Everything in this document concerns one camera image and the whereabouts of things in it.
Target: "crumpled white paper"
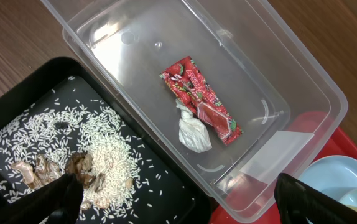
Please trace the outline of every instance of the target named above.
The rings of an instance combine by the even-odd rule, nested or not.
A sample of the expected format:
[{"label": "crumpled white paper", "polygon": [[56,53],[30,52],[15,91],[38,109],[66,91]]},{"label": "crumpled white paper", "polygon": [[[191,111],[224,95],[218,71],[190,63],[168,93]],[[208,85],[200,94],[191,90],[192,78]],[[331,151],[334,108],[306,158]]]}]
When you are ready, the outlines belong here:
[{"label": "crumpled white paper", "polygon": [[176,99],[176,107],[181,109],[180,142],[194,152],[201,153],[211,149],[211,142],[206,126],[193,117],[193,113],[179,99]]}]

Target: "clear plastic container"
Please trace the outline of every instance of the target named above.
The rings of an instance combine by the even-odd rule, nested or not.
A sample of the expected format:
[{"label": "clear plastic container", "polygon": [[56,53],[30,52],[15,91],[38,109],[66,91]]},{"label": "clear plastic container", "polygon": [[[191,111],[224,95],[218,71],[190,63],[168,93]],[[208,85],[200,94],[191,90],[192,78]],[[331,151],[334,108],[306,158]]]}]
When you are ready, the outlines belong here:
[{"label": "clear plastic container", "polygon": [[[277,175],[299,176],[347,111],[344,94],[265,0],[42,1],[105,87],[239,222],[274,203]],[[180,143],[180,110],[159,78],[188,55],[244,131],[225,146],[209,128],[213,149],[200,154]],[[318,128],[290,128],[311,111],[326,114]]]}]

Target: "brown wooden surface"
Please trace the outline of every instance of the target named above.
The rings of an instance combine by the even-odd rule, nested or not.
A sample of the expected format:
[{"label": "brown wooden surface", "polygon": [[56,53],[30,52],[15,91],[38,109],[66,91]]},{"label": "brown wooden surface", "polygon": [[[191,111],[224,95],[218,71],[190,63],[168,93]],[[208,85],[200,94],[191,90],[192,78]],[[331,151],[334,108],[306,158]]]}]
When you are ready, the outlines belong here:
[{"label": "brown wooden surface", "polygon": [[[345,93],[357,144],[357,0],[270,0]],[[75,57],[39,0],[0,0],[0,96],[53,57]]]}]

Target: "candy wrapper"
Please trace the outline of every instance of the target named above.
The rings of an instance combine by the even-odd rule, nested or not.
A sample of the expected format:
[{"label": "candy wrapper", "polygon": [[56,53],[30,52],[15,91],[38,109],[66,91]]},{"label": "candy wrapper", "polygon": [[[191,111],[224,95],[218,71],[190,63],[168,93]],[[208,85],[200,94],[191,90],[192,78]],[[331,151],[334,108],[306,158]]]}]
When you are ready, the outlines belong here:
[{"label": "candy wrapper", "polygon": [[177,98],[200,120],[214,127],[228,145],[242,134],[241,127],[227,112],[191,57],[175,63],[160,74]]}]

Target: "black tray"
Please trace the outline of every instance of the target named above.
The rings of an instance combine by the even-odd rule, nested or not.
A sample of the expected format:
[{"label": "black tray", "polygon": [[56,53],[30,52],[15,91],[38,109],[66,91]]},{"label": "black tray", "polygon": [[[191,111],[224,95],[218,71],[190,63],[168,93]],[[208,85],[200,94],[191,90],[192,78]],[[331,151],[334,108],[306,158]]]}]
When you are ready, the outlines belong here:
[{"label": "black tray", "polygon": [[[55,105],[54,99],[59,98],[61,105]],[[122,136],[139,136],[141,139],[132,138],[127,142],[132,148],[142,153],[142,158],[152,159],[153,169],[147,168],[150,164],[139,166],[141,168],[141,181],[148,178],[151,186],[144,185],[137,189],[134,198],[139,198],[138,203],[133,203],[134,213],[126,218],[119,217],[105,223],[207,223],[211,215],[211,206],[208,197],[190,180],[190,178],[175,164],[175,162],[149,137],[149,135],[130,117],[123,107],[111,96],[100,83],[98,83],[78,62],[70,58],[56,58],[40,67],[32,75],[14,87],[11,91],[0,98],[0,129],[20,115],[25,109],[27,117],[42,113],[44,108],[63,110],[65,106],[73,108],[79,106],[76,100],[88,107],[88,111],[100,112],[100,102],[91,100],[103,100],[110,105],[125,122],[127,126],[121,128]],[[70,148],[74,149],[76,142],[70,141]],[[0,155],[0,168],[3,168],[4,157]],[[0,181],[7,178],[8,172],[3,168],[0,171]],[[0,207],[6,205],[6,199],[2,195],[12,189],[12,182],[7,183],[7,189],[0,191]],[[25,185],[16,185],[16,189],[23,192]],[[96,220],[90,218],[96,214],[93,209],[84,212],[85,221],[79,223],[102,223],[103,216]]]}]

